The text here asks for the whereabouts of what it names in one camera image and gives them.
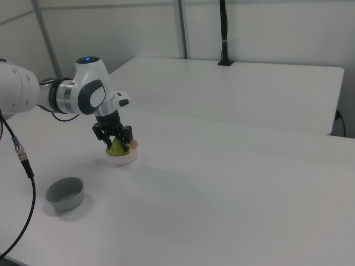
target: gray bowl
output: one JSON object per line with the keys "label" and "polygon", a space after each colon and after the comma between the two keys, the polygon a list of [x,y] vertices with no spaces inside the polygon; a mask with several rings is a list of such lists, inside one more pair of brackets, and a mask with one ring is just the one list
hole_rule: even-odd
{"label": "gray bowl", "polygon": [[63,178],[48,188],[45,198],[56,211],[69,211],[82,203],[84,199],[84,183],[77,177]]}

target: green pear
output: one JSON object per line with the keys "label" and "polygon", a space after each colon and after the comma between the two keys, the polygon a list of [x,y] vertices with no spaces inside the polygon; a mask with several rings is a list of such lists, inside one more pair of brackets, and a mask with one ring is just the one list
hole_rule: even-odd
{"label": "green pear", "polygon": [[127,155],[131,152],[131,149],[128,148],[128,151],[125,152],[123,150],[123,144],[121,143],[121,141],[119,141],[116,137],[112,142],[112,145],[110,147],[110,154],[112,156],[123,156],[123,155]]}

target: cable connector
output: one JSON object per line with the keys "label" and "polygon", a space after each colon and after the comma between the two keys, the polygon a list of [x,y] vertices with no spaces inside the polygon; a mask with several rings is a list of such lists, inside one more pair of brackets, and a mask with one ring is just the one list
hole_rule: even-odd
{"label": "cable connector", "polygon": [[15,152],[17,153],[17,156],[21,162],[28,159],[27,154],[21,144],[15,146]]}

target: black cable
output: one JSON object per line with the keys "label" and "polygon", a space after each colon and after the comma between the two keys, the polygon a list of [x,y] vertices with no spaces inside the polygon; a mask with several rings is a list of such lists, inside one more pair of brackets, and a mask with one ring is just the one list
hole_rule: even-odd
{"label": "black cable", "polygon": [[40,85],[46,85],[46,84],[52,84],[54,82],[54,79],[51,79],[49,81],[44,81],[44,82],[40,82]]}
{"label": "black cable", "polygon": [[17,149],[17,151],[20,151],[19,153],[19,158],[21,156],[23,156],[23,160],[21,161],[21,164],[22,166],[24,167],[25,171],[26,171],[26,174],[28,176],[28,178],[31,179],[31,184],[32,184],[32,204],[31,204],[31,208],[30,208],[30,211],[29,211],[29,214],[28,214],[28,217],[27,217],[27,220],[26,220],[26,223],[24,225],[24,227],[22,228],[20,234],[18,235],[18,237],[16,238],[16,240],[12,243],[12,245],[3,253],[0,255],[0,260],[3,259],[12,249],[13,247],[18,243],[18,241],[21,239],[22,235],[25,233],[27,227],[28,227],[28,224],[29,224],[29,221],[31,220],[31,217],[32,217],[32,214],[33,214],[33,210],[34,210],[34,204],[36,202],[36,185],[34,183],[34,174],[33,174],[33,171],[31,169],[31,166],[29,164],[29,161],[27,159],[27,155],[26,153],[24,152],[24,149],[22,147],[22,145],[20,145],[20,143],[18,142],[18,139],[17,137],[14,135],[12,129],[10,128],[10,126],[8,125],[8,123],[6,122],[5,118],[2,116],[2,113],[1,113],[1,109],[0,109],[0,121],[6,126],[6,128],[8,129],[8,131],[10,132],[11,136],[12,136],[12,140],[15,144],[15,147]]}
{"label": "black cable", "polygon": [[26,229],[28,227],[29,221],[31,220],[33,210],[34,210],[34,204],[36,202],[36,189],[35,189],[36,185],[34,184],[33,176],[29,177],[29,178],[31,179],[31,183],[32,183],[32,204],[31,204],[31,209],[29,211],[27,221],[26,221],[24,227],[22,228],[22,231],[20,232],[20,234],[16,238],[16,240],[12,243],[12,245],[3,254],[0,255],[0,260],[2,258],[4,258],[11,251],[11,249],[13,249],[13,247],[17,244],[17,242],[21,239],[23,233],[26,231]]}
{"label": "black cable", "polygon": [[15,134],[13,133],[11,127],[10,127],[9,124],[6,122],[5,118],[2,116],[1,109],[0,109],[0,120],[1,120],[1,122],[5,125],[5,127],[7,128],[7,130],[10,132],[11,137],[15,137]]}
{"label": "black cable", "polygon": [[2,125],[2,121],[0,121],[0,126],[1,126],[1,132],[0,132],[0,140],[2,139],[2,133],[4,131],[3,125]]}
{"label": "black cable", "polygon": [[342,120],[344,137],[346,137],[345,123],[342,114],[339,114],[339,118]]}
{"label": "black cable", "polygon": [[57,120],[60,121],[60,122],[69,122],[69,121],[72,121],[72,120],[74,120],[75,118],[77,118],[77,117],[79,116],[79,115],[76,115],[75,117],[70,118],[70,119],[68,119],[68,120],[62,120],[62,119],[60,119],[60,118],[57,118],[57,117],[55,116],[54,112],[52,112],[52,115],[53,115],[53,117],[54,117],[55,119],[57,119]]}

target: white wall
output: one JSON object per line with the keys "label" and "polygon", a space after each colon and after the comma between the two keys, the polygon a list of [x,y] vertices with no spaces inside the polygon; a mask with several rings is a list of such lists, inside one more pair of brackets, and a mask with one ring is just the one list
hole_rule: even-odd
{"label": "white wall", "polygon": [[55,77],[29,0],[0,0],[0,58],[31,70],[39,80]]}
{"label": "white wall", "polygon": [[109,72],[135,56],[181,57],[172,0],[41,0],[54,52],[64,76],[75,61],[94,55]]}
{"label": "white wall", "polygon": [[[345,68],[338,107],[355,137],[355,2],[239,2],[227,5],[230,58]],[[190,58],[219,60],[218,0],[185,0],[185,15]],[[340,121],[333,133],[342,136]]]}

